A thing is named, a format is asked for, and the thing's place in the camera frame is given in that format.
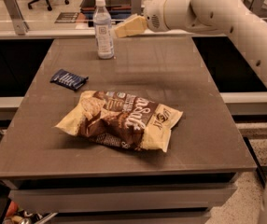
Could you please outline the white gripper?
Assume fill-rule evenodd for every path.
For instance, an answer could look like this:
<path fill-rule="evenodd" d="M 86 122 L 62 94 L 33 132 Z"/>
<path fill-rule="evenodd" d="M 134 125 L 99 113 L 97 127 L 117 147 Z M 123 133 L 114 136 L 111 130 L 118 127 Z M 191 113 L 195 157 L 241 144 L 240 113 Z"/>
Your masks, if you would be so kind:
<path fill-rule="evenodd" d="M 115 37 L 122 38 L 141 35 L 146 29 L 153 32 L 166 32 L 168 27 L 164 21 L 165 0 L 147 0 L 144 5 L 144 17 L 133 14 L 114 27 Z"/>

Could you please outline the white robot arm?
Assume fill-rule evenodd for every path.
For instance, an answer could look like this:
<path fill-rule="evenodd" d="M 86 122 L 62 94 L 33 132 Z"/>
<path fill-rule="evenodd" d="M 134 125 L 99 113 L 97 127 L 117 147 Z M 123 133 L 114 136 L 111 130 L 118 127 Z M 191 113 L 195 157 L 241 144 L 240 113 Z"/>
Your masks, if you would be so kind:
<path fill-rule="evenodd" d="M 141 11 L 153 32 L 226 35 L 267 88 L 267 22 L 241 0 L 147 0 Z"/>

